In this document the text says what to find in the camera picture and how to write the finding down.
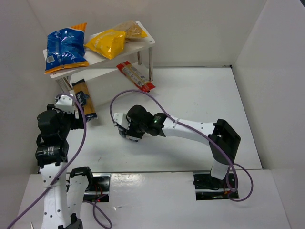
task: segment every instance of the barcode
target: barcode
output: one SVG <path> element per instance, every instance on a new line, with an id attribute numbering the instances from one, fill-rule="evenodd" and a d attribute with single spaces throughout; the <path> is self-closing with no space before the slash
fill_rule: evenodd
<path id="1" fill-rule="evenodd" d="M 55 61 L 55 59 L 54 59 L 53 56 L 48 56 L 48 57 L 47 57 L 47 63 L 52 63 L 52 62 L 54 62 L 54 61 Z"/>

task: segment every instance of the white wall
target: white wall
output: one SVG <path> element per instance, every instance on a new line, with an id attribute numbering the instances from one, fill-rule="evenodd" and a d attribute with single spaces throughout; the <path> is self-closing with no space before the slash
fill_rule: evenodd
<path id="1" fill-rule="evenodd" d="M 305 8 L 268 0 L 233 71 L 263 166 L 292 229 L 305 225 Z"/>
<path id="2" fill-rule="evenodd" d="M 43 74 L 46 34 L 26 1 L 1 2 L 0 31 L 0 228 L 5 228 L 35 172 L 37 115 L 59 88 Z"/>
<path id="3" fill-rule="evenodd" d="M 86 21 L 86 34 L 135 20 L 156 40 L 155 66 L 233 64 L 266 0 L 28 0 L 47 34 Z"/>

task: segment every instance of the snack bag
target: snack bag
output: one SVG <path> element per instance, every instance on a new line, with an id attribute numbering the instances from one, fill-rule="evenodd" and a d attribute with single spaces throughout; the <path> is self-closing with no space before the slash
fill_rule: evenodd
<path id="1" fill-rule="evenodd" d="M 147 37 L 145 31 L 134 21 L 126 21 L 113 27 L 114 30 L 126 32 L 126 38 L 139 39 Z"/>
<path id="2" fill-rule="evenodd" d="M 125 38 L 125 32 L 109 29 L 92 38 L 85 47 L 112 60 L 123 51 Z"/>
<path id="3" fill-rule="evenodd" d="M 72 86 L 75 92 L 75 97 L 84 110 L 86 122 L 93 118 L 97 118 L 85 80 L 82 79 L 76 83 L 72 83 Z"/>
<path id="4" fill-rule="evenodd" d="M 88 66 L 85 54 L 84 36 L 87 23 L 71 26 L 48 35 L 48 56 L 45 74 L 54 71 Z"/>
<path id="5" fill-rule="evenodd" d="M 153 85 L 141 72 L 139 72 L 128 61 L 118 64 L 117 68 L 141 91 L 149 92 L 151 89 L 155 88 L 155 85 Z"/>

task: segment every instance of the black and brown package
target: black and brown package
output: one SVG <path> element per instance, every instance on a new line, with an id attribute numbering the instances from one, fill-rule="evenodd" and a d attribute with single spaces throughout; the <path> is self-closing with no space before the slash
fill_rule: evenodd
<path id="1" fill-rule="evenodd" d="M 75 97 L 84 110 L 86 122 L 93 118 L 97 118 L 85 80 L 82 79 L 76 83 L 72 83 L 72 86 L 75 92 Z"/>

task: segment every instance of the cable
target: cable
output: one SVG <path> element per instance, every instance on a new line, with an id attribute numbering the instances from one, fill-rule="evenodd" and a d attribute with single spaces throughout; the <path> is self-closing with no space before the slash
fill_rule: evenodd
<path id="1" fill-rule="evenodd" d="M 93 210 L 93 217 L 94 217 L 95 221 L 96 221 L 101 227 L 103 227 L 103 228 L 105 228 L 105 229 L 111 229 L 111 228 L 112 228 L 112 222 L 111 222 L 111 220 L 106 216 L 106 214 L 102 211 L 102 209 L 100 209 L 100 208 L 97 206 L 97 202 L 98 202 L 101 198 L 103 198 L 104 196 L 106 196 L 106 195 L 107 195 L 107 194 L 104 194 L 104 195 L 100 196 L 100 197 L 95 201 L 95 203 L 92 203 L 92 202 L 87 201 L 87 200 L 83 201 L 83 203 L 88 203 L 88 204 L 93 205 L 93 209 L 92 209 L 92 210 Z M 103 224 L 97 219 L 96 214 L 95 214 L 95 209 L 96 209 L 96 208 L 97 208 L 98 211 L 107 219 L 107 221 L 108 221 L 109 224 L 110 224 L 109 227 L 103 225 Z"/>
<path id="2" fill-rule="evenodd" d="M 120 95 L 122 95 L 122 94 L 124 94 L 124 93 L 127 93 L 127 92 L 138 92 L 138 93 L 142 93 L 142 94 L 144 94 L 144 95 L 146 95 L 146 96 L 148 96 L 148 97 L 150 97 L 152 100 L 154 100 L 155 101 L 155 103 L 160 107 L 160 109 L 163 111 L 163 113 L 169 118 L 169 119 L 171 119 L 173 122 L 176 122 L 177 124 L 179 124 L 179 125 L 181 125 L 181 126 L 184 126 L 184 127 L 186 127 L 186 128 L 188 128 L 188 129 L 190 129 L 190 130 L 193 130 L 194 132 L 196 132 L 196 133 L 198 133 L 199 135 L 201 135 L 202 137 L 204 137 L 206 140 L 208 140 L 223 156 L 224 156 L 224 158 L 226 159 L 226 161 L 228 162 L 228 164 L 229 164 L 229 168 L 228 168 L 228 170 L 227 170 L 227 174 L 226 174 L 226 183 L 227 183 L 227 186 L 228 186 L 228 188 L 230 189 L 230 191 L 231 192 L 236 192 L 237 190 L 238 190 L 238 178 L 237 178 L 237 173 L 236 173 L 236 170 L 235 170 L 235 167 L 234 167 L 234 165 L 233 165 L 233 163 L 232 163 L 232 161 L 230 160 L 230 158 L 227 156 L 227 154 L 225 154 L 225 152 L 212 140 L 212 139 L 210 139 L 208 136 L 206 136 L 205 134 L 203 134 L 202 132 L 200 132 L 199 130 L 196 130 L 195 128 L 193 128 L 193 127 L 191 127 L 191 126 L 189 126 L 189 125 L 187 125 L 187 124 L 184 124 L 184 123 L 181 123 L 181 122 L 179 122 L 179 121 L 177 121 L 177 120 L 175 120 L 174 118 L 172 118 L 166 111 L 165 111 L 165 109 L 161 106 L 161 104 L 152 96 L 152 95 L 150 95 L 150 94 L 148 94 L 148 93 L 146 93 L 146 92 L 143 92 L 143 91 L 141 91 L 141 90 L 136 90 L 136 89 L 130 89 L 130 90 L 126 90 L 126 91 L 122 91 L 122 92 L 120 92 L 120 93 L 118 93 L 112 100 L 111 100 L 111 102 L 110 102 L 110 106 L 109 106 L 109 112 L 110 112 L 110 116 L 111 116 L 111 119 L 112 119 L 112 121 L 113 121 L 113 123 L 115 123 L 115 121 L 114 121 L 114 118 L 113 118 L 113 114 L 112 114 L 112 105 L 113 105 L 113 102 L 114 102 L 114 100 L 117 98 L 117 97 L 119 97 Z M 228 195 L 228 198 L 230 199 L 230 200 L 232 200 L 232 201 L 235 201 L 235 202 L 241 202 L 241 201 L 244 201 L 244 200 L 246 200 L 246 199 L 248 199 L 249 197 L 250 197 L 250 195 L 252 194 L 252 191 L 253 191 L 253 180 L 252 180 L 252 177 L 251 177 L 251 175 L 248 173 L 248 171 L 245 169 L 245 168 L 243 168 L 243 167 L 241 167 L 239 164 L 235 164 L 235 165 L 237 165 L 237 166 L 239 166 L 240 168 L 242 168 L 245 172 L 246 172 L 246 174 L 249 176 L 249 178 L 250 178 L 250 181 L 251 181 L 251 190 L 250 190 L 250 192 L 249 192 L 249 194 L 245 197 L 245 198 L 243 198 L 243 199 L 239 199 L 238 201 L 236 201 L 236 199 L 232 199 L 231 197 L 230 197 L 230 195 Z M 231 185 L 230 185 L 230 183 L 229 183 L 229 172 L 230 172 L 230 169 L 232 169 L 232 171 L 233 171 L 233 175 L 234 175 L 234 179 L 235 179 L 235 187 L 233 188 L 233 187 L 231 187 Z"/>
<path id="3" fill-rule="evenodd" d="M 86 139 L 86 134 L 87 134 L 87 125 L 86 125 L 86 117 L 84 114 L 84 111 L 82 110 L 81 105 L 79 104 L 79 102 L 77 101 L 77 99 L 75 99 L 74 96 L 68 94 L 68 93 L 60 93 L 57 95 L 57 97 L 62 96 L 62 95 L 66 95 L 68 97 L 70 97 L 77 105 L 79 111 L 81 112 L 81 116 L 82 116 L 82 120 L 83 120 L 83 124 L 84 124 L 84 132 L 83 132 L 83 136 L 82 136 L 82 140 L 81 140 L 81 144 L 80 147 L 78 148 L 78 150 L 76 151 L 75 155 L 72 157 L 72 159 L 57 173 L 57 175 L 54 177 L 53 181 L 51 181 L 49 187 L 47 187 L 43 193 L 36 199 L 34 200 L 33 203 L 31 203 L 20 215 L 18 215 L 13 221 L 12 223 L 9 224 L 9 226 L 7 227 L 7 229 L 10 229 L 22 216 L 24 216 L 35 204 L 37 204 L 37 202 L 51 189 L 51 186 L 54 185 L 57 181 L 57 178 L 59 178 L 62 173 L 68 168 L 68 166 L 75 160 L 75 158 L 78 156 L 78 154 L 80 153 L 82 146 L 84 145 L 85 139 Z"/>

